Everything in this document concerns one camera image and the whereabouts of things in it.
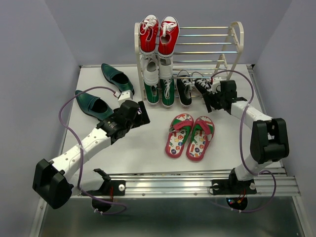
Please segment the shoe rack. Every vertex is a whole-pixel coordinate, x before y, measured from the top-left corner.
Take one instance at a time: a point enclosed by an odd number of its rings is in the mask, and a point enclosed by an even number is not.
[[[177,75],[179,71],[186,70],[190,75],[192,72],[197,71],[203,74],[203,78],[210,79],[212,74],[228,68],[227,57],[229,57],[230,61],[234,61],[229,68],[234,70],[243,52],[243,40],[244,31],[241,22],[233,22],[230,26],[180,27],[180,35],[173,53],[173,78],[184,79],[184,77],[177,77]],[[144,78],[140,65],[142,55],[139,50],[139,23],[135,23],[134,44],[139,85],[142,89],[142,100],[145,100]],[[231,75],[231,72],[226,73],[226,75],[223,73],[221,77],[229,80]]]

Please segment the flip-flop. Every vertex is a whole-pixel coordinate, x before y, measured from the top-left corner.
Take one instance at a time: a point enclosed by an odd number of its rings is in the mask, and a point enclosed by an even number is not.
[[[174,118],[169,128],[169,136],[165,147],[168,156],[178,158],[181,155],[193,123],[193,117],[189,114],[180,114]]]
[[[197,118],[193,125],[191,141],[187,148],[187,157],[192,161],[203,159],[205,151],[214,136],[215,126],[209,117]]]

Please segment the teal leather shoe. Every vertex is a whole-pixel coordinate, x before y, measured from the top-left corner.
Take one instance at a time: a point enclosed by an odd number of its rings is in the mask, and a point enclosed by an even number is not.
[[[75,95],[81,93],[81,90],[76,90]],[[97,118],[99,121],[106,119],[113,114],[113,110],[100,97],[83,93],[76,97],[80,109],[86,114]]]
[[[133,92],[133,94],[135,94],[132,83],[123,72],[106,63],[102,63],[101,70],[105,79],[109,83],[116,85],[120,92],[130,90]]]

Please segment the robotic arm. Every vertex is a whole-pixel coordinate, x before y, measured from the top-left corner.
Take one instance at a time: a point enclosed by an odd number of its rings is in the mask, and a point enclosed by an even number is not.
[[[242,114],[248,105],[246,99],[237,97],[234,80],[216,80],[212,84],[214,91],[203,95],[208,112],[224,109],[230,115],[242,120]],[[256,194],[254,174],[258,174],[272,162],[277,162],[289,154],[286,123],[281,118],[272,118],[249,106],[243,123],[251,130],[250,155],[244,163],[234,168],[228,180],[212,180],[214,195]]]
[[[150,123],[142,101],[136,103],[129,100],[129,98],[124,100],[119,98],[118,101],[120,108],[115,109],[111,116],[99,122],[96,128],[82,140],[82,148],[86,153],[83,157],[83,163],[86,163],[95,154],[124,137],[131,128]],[[74,186],[69,181],[80,168],[80,149],[81,147],[76,145],[59,157],[51,161],[42,159],[36,165],[33,189],[53,209],[61,207],[71,195],[76,194]],[[103,180],[92,182],[94,186],[96,184],[98,186],[92,190],[108,185],[110,181],[109,176],[100,169],[94,171],[100,174]]]

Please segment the wall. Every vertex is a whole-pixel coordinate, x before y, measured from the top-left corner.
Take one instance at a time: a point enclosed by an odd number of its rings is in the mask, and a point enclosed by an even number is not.
[[[290,156],[283,159],[295,175],[312,226],[315,204],[315,0],[293,0],[255,66],[269,115],[287,122]]]
[[[58,111],[79,68],[43,0],[2,1],[0,22],[0,236],[20,237],[39,200],[35,165],[58,153]]]
[[[254,64],[291,2],[291,0],[45,1],[80,65],[100,65],[104,62],[135,64],[134,24],[142,21],[149,14],[155,14],[160,21],[165,16],[174,16],[180,26],[228,26],[233,21],[241,21],[245,29],[246,47],[240,62]],[[206,50],[199,49],[197,51],[217,51],[213,47]]]

